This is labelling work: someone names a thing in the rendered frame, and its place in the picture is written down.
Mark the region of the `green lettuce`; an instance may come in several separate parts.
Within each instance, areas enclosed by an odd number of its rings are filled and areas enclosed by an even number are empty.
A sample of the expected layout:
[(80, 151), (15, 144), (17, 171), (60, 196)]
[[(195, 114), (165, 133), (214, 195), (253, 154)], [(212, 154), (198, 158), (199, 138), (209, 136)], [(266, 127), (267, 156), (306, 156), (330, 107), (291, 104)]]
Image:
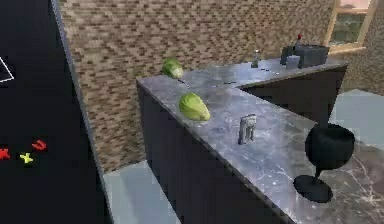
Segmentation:
[(208, 121), (211, 117), (205, 103), (193, 92), (186, 93), (180, 98), (179, 110), (185, 117), (195, 121)]
[(182, 65), (175, 58), (167, 58), (164, 61), (162, 72), (173, 79), (180, 79), (184, 74)]

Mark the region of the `dark marble-top kitchen counter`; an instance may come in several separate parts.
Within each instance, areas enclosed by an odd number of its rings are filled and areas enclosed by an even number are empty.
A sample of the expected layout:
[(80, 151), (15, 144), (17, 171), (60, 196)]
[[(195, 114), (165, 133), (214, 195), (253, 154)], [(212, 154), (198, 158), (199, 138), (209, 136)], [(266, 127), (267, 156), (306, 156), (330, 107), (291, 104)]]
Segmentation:
[[(181, 224), (384, 224), (384, 150), (357, 138), (351, 159), (321, 172), (328, 203), (309, 201), (294, 178), (315, 174), (305, 139), (326, 125), (347, 70), (323, 65), (286, 69), (279, 59), (209, 66), (181, 80), (137, 81), (146, 159)], [(210, 112), (195, 121), (179, 110), (197, 94)], [(255, 114), (253, 141), (239, 145), (240, 119)]]

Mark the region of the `small grey metal box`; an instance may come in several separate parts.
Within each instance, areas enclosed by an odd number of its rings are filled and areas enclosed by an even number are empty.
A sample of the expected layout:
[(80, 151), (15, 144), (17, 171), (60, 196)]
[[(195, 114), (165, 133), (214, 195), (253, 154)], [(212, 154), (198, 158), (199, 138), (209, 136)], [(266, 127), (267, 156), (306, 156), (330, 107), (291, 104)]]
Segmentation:
[(248, 141), (253, 141), (255, 137), (255, 125), (257, 116), (255, 114), (249, 114), (240, 119), (240, 129), (238, 144), (246, 144)]

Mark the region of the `grey cup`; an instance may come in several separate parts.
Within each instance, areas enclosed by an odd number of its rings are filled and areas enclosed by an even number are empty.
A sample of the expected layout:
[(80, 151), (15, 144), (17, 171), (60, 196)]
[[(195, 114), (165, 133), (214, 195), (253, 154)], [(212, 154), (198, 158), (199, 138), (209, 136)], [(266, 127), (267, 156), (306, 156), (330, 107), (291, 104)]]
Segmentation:
[(286, 68), (296, 69), (299, 66), (300, 57), (298, 55), (291, 55), (287, 57)]

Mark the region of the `dark grey toaster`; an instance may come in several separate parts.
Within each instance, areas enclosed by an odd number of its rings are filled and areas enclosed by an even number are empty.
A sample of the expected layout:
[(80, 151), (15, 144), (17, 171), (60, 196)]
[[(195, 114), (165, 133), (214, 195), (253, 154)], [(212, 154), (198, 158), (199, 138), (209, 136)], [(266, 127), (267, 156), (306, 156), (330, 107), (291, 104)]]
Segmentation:
[(322, 45), (303, 44), (295, 47), (288, 45), (282, 48), (280, 64), (285, 65), (287, 58), (292, 55), (300, 57), (298, 68), (307, 68), (322, 65), (326, 62), (329, 48)]

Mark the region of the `black wine glass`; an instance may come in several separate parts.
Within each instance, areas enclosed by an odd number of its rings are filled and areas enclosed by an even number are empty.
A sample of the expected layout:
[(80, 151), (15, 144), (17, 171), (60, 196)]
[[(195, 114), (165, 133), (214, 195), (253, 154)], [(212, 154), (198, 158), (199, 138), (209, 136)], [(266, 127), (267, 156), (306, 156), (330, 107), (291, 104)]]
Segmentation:
[(305, 139), (305, 154), (315, 166), (315, 174), (294, 178), (295, 190), (312, 202), (328, 203), (333, 197), (331, 187), (320, 179), (322, 171), (344, 166), (352, 157), (355, 146), (353, 132), (337, 124), (316, 124)]

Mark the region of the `black fridge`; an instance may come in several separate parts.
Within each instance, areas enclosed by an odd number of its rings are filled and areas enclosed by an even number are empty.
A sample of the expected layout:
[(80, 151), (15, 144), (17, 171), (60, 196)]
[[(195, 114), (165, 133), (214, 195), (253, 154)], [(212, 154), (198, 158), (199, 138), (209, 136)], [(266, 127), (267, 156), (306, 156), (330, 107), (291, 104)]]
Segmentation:
[[(37, 140), (47, 149), (32, 147)], [(114, 224), (55, 0), (0, 0), (0, 224)], [(20, 154), (29, 153), (25, 164)]]

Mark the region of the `wood-framed window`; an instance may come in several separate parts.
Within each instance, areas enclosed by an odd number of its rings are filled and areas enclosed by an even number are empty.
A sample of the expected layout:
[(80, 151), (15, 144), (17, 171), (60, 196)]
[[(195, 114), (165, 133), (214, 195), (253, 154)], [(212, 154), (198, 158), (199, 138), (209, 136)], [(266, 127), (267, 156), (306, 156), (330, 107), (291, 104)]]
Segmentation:
[(335, 0), (324, 45), (331, 54), (364, 48), (380, 0)]

